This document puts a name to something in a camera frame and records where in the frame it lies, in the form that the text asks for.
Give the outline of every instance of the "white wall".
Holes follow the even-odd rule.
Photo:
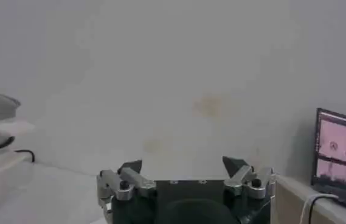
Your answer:
[[[346,1],[0,0],[0,92],[45,164],[308,177],[316,108],[346,113]]]

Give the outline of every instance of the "laptop screen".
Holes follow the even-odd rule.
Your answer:
[[[312,184],[346,189],[346,116],[319,108]]]

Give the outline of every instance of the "white cable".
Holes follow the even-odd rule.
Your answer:
[[[310,203],[311,201],[313,201],[317,197],[339,198],[337,195],[333,195],[333,194],[313,194],[313,195],[310,195],[308,197],[308,199],[305,200],[304,206],[302,207],[299,224],[302,224],[306,206],[308,205],[308,203]]]

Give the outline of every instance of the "laptop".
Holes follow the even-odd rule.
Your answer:
[[[339,196],[346,207],[346,115],[317,109],[311,184],[319,192]]]

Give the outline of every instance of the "black bolt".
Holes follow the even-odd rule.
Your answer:
[[[128,188],[130,188],[130,184],[128,183],[128,181],[123,180],[120,182],[120,189],[121,190],[125,190]]]
[[[251,186],[252,187],[261,187],[262,181],[260,179],[256,178],[251,182]]]

